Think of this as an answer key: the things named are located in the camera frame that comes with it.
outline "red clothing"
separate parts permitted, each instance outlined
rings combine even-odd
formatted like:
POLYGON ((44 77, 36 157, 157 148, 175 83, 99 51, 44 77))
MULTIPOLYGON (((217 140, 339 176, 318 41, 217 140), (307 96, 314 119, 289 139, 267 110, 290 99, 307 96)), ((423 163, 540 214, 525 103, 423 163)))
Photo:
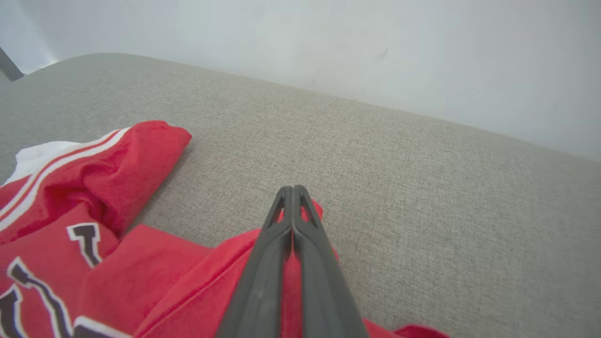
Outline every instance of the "red clothing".
MULTIPOLYGON (((0 335, 213 336, 259 229, 216 248, 145 225, 122 238, 190 138, 161 121, 136 124, 70 146, 0 188, 0 335)), ((301 337, 300 275, 291 257, 283 337, 301 337)), ((438 334, 365 325, 372 337, 438 334)))

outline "gray fabric surface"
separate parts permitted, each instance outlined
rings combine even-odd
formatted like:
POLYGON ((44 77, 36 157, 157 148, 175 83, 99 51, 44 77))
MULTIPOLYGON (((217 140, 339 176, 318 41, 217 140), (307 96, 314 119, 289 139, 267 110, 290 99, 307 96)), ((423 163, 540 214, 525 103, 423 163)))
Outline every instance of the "gray fabric surface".
POLYGON ((601 336, 601 164, 457 124, 151 58, 95 54, 0 88, 21 148, 161 119, 193 139, 139 217, 214 246, 302 183, 363 316, 461 337, 601 336))

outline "gray mattress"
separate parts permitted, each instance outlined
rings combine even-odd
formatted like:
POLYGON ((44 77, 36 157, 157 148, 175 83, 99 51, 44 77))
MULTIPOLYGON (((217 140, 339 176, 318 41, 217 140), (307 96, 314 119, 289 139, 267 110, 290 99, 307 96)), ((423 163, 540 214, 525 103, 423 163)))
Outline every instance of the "gray mattress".
POLYGON ((193 139, 138 222, 214 246, 301 183, 363 316, 462 337, 601 336, 601 164, 479 129, 123 54, 0 88, 21 148, 144 120, 193 139))

